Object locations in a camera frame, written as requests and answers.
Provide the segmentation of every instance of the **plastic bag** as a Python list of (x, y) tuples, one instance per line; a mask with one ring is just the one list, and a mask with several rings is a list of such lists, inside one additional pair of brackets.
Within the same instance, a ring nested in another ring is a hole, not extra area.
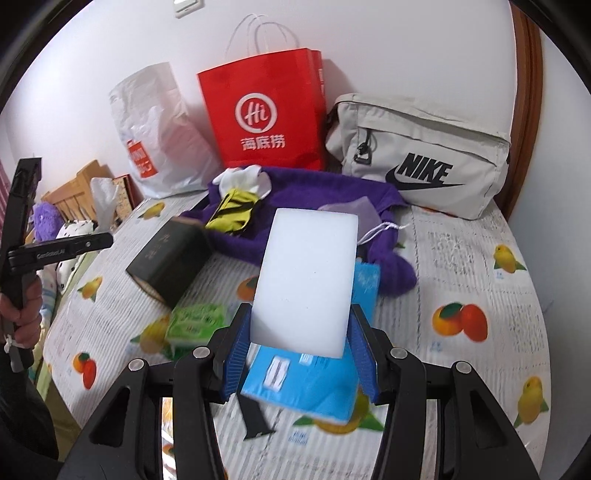
[(112, 179), (95, 177), (90, 179), (90, 191), (95, 202), (96, 220), (99, 226), (95, 233), (110, 232), (113, 226), (113, 217), (117, 208), (119, 186)]
[(170, 64), (134, 73), (109, 96), (131, 175), (145, 197), (205, 190), (220, 173), (219, 160), (189, 121)]

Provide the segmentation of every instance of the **purple cloth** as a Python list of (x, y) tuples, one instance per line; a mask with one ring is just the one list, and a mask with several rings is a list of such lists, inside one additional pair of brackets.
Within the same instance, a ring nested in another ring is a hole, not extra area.
[(33, 225), (35, 226), (35, 242), (55, 240), (64, 219), (60, 211), (51, 203), (41, 202), (33, 206)]
[[(272, 190), (255, 207), (245, 230), (238, 235), (209, 231), (212, 246), (218, 252), (251, 264), (261, 265), (271, 224), (278, 208), (317, 210), (329, 203), (346, 203), (367, 196), (384, 222), (393, 222), (391, 206), (406, 206), (398, 190), (389, 183), (357, 179), (344, 175), (299, 170), (293, 168), (264, 167), (271, 178)], [(197, 207), (183, 216), (207, 223), (221, 201), (217, 185), (209, 184), (209, 204)], [(417, 284), (417, 276), (410, 264), (396, 254), (394, 246), (398, 231), (389, 229), (369, 243), (367, 261), (380, 266), (379, 290), (387, 295), (402, 295)]]

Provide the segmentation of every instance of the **hi logo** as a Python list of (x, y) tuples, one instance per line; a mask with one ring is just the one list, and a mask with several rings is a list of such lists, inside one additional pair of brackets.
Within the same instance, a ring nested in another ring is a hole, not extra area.
[(261, 134), (277, 122), (277, 107), (271, 98), (262, 93), (249, 93), (236, 104), (236, 121), (244, 130)]
[[(402, 162), (402, 165), (394, 167), (386, 174), (386, 181), (394, 185), (398, 190), (459, 187), (463, 184), (443, 183), (443, 179), (447, 177), (452, 168), (453, 166), (449, 163), (409, 153), (404, 162)], [(419, 181), (402, 181), (396, 178), (396, 175)]]

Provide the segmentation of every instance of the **zipper pull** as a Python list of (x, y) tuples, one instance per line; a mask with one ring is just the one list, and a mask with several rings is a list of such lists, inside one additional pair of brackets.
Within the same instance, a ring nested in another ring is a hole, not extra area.
[(371, 130), (369, 128), (365, 129), (366, 137), (365, 142), (359, 144), (357, 147), (357, 152), (353, 157), (353, 161), (355, 163), (359, 163), (361, 165), (371, 165), (371, 158), (372, 158), (372, 151), (371, 151)]

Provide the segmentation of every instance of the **orange logo label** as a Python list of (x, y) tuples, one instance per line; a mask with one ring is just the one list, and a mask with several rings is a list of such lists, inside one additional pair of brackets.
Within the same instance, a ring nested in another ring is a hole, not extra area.
[(140, 177), (147, 179), (158, 173), (158, 170), (156, 170), (156, 167), (154, 167), (150, 156), (144, 150), (142, 142), (133, 143), (129, 141), (127, 142), (127, 149), (129, 150), (131, 160), (133, 160), (139, 171)]

